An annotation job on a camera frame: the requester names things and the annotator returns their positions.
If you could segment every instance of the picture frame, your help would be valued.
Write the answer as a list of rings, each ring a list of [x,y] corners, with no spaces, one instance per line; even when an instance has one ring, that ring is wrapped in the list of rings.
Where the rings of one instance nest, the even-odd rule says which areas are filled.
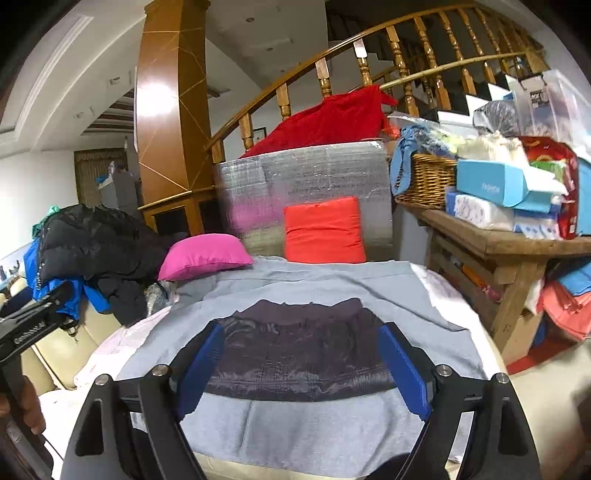
[[[252,141],[255,145],[257,143],[259,143],[263,138],[266,138],[266,137],[267,137],[267,128],[266,127],[255,128],[252,131]]]

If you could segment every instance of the human hand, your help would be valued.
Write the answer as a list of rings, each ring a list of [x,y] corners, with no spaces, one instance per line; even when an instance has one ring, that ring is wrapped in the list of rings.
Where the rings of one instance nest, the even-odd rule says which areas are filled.
[[[41,412],[41,403],[35,392],[35,387],[27,376],[24,377],[24,386],[22,388],[21,401],[23,420],[31,429],[33,435],[39,435],[45,431],[45,418]],[[0,393],[0,418],[10,413],[10,404],[6,395]]]

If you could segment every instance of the foil insulation panel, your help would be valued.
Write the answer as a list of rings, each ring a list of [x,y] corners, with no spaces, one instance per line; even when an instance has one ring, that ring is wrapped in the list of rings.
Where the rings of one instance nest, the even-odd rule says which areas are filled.
[[[339,197],[359,199],[368,260],[392,258],[392,210],[382,142],[295,148],[218,165],[228,228],[252,255],[281,255],[283,209]]]

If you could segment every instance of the wicker basket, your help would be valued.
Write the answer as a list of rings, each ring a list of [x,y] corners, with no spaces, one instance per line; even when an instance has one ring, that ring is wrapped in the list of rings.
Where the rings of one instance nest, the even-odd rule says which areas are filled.
[[[440,210],[445,207],[445,187],[456,185],[457,161],[434,155],[413,155],[410,187],[395,196],[397,203]]]

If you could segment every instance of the brown column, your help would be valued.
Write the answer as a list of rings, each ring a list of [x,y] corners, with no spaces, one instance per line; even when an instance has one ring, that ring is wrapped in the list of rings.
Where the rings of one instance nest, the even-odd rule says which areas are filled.
[[[215,198],[213,166],[204,150],[211,136],[208,6],[207,0],[155,0],[146,6],[135,92],[144,218],[156,229],[166,223],[163,213],[178,215],[181,209],[192,235],[204,232],[200,205]]]

